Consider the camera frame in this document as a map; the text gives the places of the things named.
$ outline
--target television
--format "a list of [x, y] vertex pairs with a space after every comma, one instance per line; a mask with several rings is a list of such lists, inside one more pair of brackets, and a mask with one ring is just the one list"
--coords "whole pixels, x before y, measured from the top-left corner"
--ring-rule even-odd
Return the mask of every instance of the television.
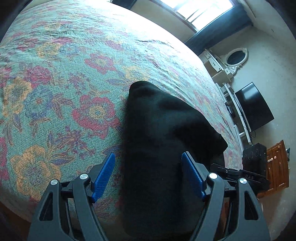
[[274, 119], [266, 101], [254, 83], [235, 92], [249, 131], [254, 131]]

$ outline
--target speaker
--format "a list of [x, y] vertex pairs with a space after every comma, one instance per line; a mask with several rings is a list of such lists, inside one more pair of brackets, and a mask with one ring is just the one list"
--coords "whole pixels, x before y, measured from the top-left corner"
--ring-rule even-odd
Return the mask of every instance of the speaker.
[[266, 146], [257, 143], [242, 152], [243, 169], [266, 177]]

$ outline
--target wooden nightstand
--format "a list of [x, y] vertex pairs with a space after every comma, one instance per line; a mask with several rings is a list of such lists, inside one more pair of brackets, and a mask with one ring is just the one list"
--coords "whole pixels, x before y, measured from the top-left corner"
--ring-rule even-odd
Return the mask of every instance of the wooden nightstand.
[[270, 195], [289, 187], [288, 158], [284, 141], [267, 149], [266, 178], [270, 181], [269, 190], [259, 193], [257, 198]]

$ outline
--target window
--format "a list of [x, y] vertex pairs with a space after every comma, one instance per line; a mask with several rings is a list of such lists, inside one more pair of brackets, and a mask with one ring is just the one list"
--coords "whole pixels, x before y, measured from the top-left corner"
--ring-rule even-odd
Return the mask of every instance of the window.
[[188, 22], [196, 31], [233, 7], [230, 0], [157, 0], [177, 16]]

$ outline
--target yellow flower pattern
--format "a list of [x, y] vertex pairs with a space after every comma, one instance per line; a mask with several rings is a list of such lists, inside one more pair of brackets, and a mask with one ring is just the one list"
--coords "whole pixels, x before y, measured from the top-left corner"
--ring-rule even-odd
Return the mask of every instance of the yellow flower pattern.
[[62, 44], [46, 42], [45, 44], [36, 48], [37, 55], [40, 58], [50, 58], [58, 54]]
[[16, 174], [17, 190], [37, 201], [52, 179], [61, 178], [59, 167], [46, 161], [46, 151], [38, 145], [13, 156], [10, 162]]
[[44, 26], [45, 30], [56, 31], [62, 24], [61, 23], [47, 23]]
[[19, 114], [24, 107], [22, 102], [31, 91], [31, 83], [22, 80], [20, 77], [15, 78], [12, 84], [6, 85], [4, 87], [2, 114], [5, 117]]
[[126, 79], [129, 79], [132, 83], [135, 81], [148, 81], [149, 76], [138, 66], [129, 66], [124, 68], [124, 75]]

